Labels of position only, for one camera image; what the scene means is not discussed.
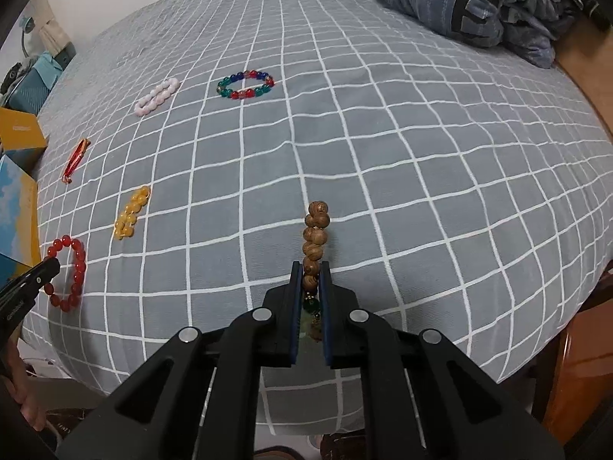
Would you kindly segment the left hand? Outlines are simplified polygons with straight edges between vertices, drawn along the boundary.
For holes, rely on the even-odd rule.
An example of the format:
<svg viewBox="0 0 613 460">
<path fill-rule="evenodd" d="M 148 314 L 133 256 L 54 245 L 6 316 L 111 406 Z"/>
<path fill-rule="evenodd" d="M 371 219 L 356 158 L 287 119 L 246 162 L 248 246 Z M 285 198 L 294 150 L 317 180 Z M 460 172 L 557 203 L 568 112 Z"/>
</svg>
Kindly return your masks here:
<svg viewBox="0 0 613 460">
<path fill-rule="evenodd" d="M 29 385 L 26 366 L 21 359 L 18 347 L 13 340 L 8 340 L 1 351 L 1 361 L 6 369 L 6 376 L 1 380 L 5 384 L 13 401 L 18 404 L 26 422 L 39 432 L 46 426 L 46 414 Z"/>
</svg>

